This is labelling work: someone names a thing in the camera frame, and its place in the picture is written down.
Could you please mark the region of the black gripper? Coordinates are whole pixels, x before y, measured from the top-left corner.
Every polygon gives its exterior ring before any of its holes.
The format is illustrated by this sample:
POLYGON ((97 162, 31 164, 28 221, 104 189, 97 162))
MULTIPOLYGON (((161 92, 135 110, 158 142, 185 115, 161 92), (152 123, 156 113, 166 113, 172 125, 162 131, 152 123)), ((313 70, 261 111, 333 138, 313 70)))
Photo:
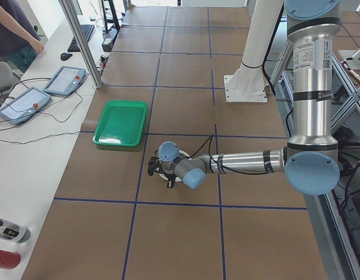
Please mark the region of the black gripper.
MULTIPOLYGON (((156 156, 152 156, 148 162, 148 175, 153 176, 154 173, 161 174, 160 159, 156 156)), ((175 178, 169 178, 167 180, 167 188, 173 188, 175 184, 175 178)))

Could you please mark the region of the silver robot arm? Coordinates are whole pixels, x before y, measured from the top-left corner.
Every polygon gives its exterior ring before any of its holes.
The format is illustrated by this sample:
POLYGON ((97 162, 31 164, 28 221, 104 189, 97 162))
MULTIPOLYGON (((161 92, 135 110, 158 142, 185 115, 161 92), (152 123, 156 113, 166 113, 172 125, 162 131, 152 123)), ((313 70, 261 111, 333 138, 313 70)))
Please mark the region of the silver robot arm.
POLYGON ((280 150, 191 157, 164 142, 148 163, 148 174, 176 179, 192 189, 208 173, 257 176, 284 172, 306 195, 322 195, 338 183, 338 143, 331 134, 332 42, 341 26, 339 1, 285 1, 288 40, 293 45, 293 132, 280 150))

